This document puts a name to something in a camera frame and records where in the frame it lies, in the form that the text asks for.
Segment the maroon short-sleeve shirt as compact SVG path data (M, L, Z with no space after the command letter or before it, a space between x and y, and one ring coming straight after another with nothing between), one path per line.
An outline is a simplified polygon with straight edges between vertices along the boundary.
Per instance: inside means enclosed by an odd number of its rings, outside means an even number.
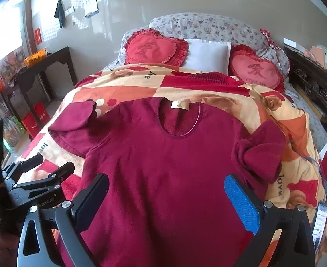
M278 178L286 140L273 121L250 133L217 107L173 109L165 98L98 116L71 103L49 127L84 159L78 189L98 173L110 188L83 239L102 266L231 266L251 235L224 191L235 174L259 198Z

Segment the colourful snack package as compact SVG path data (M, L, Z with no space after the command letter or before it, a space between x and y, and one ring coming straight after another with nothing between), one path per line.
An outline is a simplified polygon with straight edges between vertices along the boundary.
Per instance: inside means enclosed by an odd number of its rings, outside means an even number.
M14 149L19 143L20 139L25 133L25 129L22 124L17 120L15 116L7 116L3 119L4 122L4 140L11 149Z

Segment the red gift box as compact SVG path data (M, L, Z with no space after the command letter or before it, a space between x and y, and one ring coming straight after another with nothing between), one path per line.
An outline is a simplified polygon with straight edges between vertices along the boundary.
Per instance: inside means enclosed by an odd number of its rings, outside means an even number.
M21 120L24 129L29 133L31 139L33 139L40 132L39 125L32 113L27 113Z
M42 124L46 125L50 121L50 116L41 102L34 105L34 110Z

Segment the orange red cream fleece blanket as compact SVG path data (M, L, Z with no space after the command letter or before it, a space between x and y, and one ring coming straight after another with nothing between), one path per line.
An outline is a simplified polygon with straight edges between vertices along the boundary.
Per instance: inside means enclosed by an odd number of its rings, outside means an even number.
M250 133L264 122L273 121L285 135L286 144L278 178L268 185L265 197L260 199L280 208L302 205L311 223L318 208L326 204L319 154L307 113L276 90L244 84L218 72L202 73L164 65L124 65L79 82L24 152L24 158L35 154L44 158L24 179L42 178L66 162L73 162L74 173L63 184L66 198L73 199L81 191L78 185L84 159L60 147L49 134L49 127L71 103L93 101L97 115L102 116L120 103L144 98L165 98L173 109L179 110L188 110L193 103L211 105L236 117Z

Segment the dark wooden side table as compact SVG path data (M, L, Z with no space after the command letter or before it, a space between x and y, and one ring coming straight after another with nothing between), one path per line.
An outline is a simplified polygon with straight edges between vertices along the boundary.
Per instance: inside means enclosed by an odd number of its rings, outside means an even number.
M69 71L70 79L72 81L73 86L76 86L78 83L78 78L76 76L75 68L73 65L72 57L70 54L70 48L64 47L54 53L47 55L43 60L39 61L37 64L30 66L29 68L23 68L20 72L18 72L14 78L15 83L14 86L10 86L9 84L3 88L1 91L1 97L3 98L5 105L11 111L11 113L16 117L18 121L21 121L19 114L11 103L11 97L16 89L20 90L22 97L28 109L32 113L37 125L40 129L44 127L46 123L41 122L40 117L37 115L34 109L33 103L31 103L30 98L28 97L28 91L32 88L35 78L37 75L40 75L46 82L44 86L45 91L52 90L49 86L48 79L45 74L45 70L54 63L60 63L62 65L66 65Z

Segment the orange basket on table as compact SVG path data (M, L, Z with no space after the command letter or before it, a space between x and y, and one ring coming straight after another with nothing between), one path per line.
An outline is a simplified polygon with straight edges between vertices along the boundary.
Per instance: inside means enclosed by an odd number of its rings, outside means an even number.
M27 68L30 68L34 65L36 65L37 63L39 63L40 61L44 60L46 58L48 54L48 51L46 49L41 49L39 51L37 51L36 53L26 57L24 59L24 64Z

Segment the dark carved wooden cabinet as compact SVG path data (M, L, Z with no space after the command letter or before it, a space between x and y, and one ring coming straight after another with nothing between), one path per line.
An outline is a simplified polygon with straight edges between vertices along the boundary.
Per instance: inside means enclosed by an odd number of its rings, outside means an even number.
M290 60L290 83L299 86L322 110L322 126L327 133L327 71L292 47L285 46L284 52Z

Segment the left red heart pillow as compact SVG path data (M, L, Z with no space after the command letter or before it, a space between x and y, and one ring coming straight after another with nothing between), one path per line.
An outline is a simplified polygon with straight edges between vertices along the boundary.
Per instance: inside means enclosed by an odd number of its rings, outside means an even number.
M188 54L189 45L184 39L166 37L147 28L134 32L124 50L126 65L158 63L180 67Z

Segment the red heart pillow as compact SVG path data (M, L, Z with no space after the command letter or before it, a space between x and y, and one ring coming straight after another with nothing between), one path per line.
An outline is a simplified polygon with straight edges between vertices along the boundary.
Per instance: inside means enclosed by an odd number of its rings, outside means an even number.
M246 45L232 46L228 74L244 83L258 84L278 92L285 90L284 78L277 66L270 60L258 57Z
M124 50L126 65L158 63L180 67L188 54L189 45L184 39L166 37L147 28L134 32Z

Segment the right red heart pillow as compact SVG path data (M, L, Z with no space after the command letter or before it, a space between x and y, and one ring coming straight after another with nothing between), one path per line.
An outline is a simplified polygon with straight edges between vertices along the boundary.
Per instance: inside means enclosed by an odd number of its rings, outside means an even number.
M284 78L277 66L270 60L258 57L246 45L232 46L228 74L244 83L258 84L278 92L285 90Z

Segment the white rectangular pillow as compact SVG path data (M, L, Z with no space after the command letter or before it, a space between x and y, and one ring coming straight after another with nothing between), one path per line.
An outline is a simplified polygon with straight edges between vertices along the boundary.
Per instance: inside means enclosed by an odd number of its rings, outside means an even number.
M228 74L231 42L186 39L188 53L182 67L202 72Z

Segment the floral folded quilt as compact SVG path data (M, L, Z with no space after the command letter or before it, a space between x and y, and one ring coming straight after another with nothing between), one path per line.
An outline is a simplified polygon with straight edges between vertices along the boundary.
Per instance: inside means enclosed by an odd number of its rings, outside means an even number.
M284 79L290 71L287 55L271 40L269 31L258 30L234 18L206 13L174 13L154 18L142 27L143 30L147 28L168 37L247 45L259 57L272 61Z

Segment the red wall sticker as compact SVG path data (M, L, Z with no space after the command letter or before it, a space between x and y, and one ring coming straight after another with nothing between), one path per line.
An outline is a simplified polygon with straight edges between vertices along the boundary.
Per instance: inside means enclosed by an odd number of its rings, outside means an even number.
M35 43L37 45L41 44L43 41L42 41L42 37L41 37L41 31L39 28L36 28L34 30L34 39L35 39Z

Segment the dark towel on wall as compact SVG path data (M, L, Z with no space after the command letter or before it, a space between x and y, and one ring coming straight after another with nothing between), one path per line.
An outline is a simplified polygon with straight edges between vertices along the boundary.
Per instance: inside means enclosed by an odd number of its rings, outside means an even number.
M66 16L65 16L62 0L58 0L57 2L54 18L56 18L59 21L60 28L65 27Z

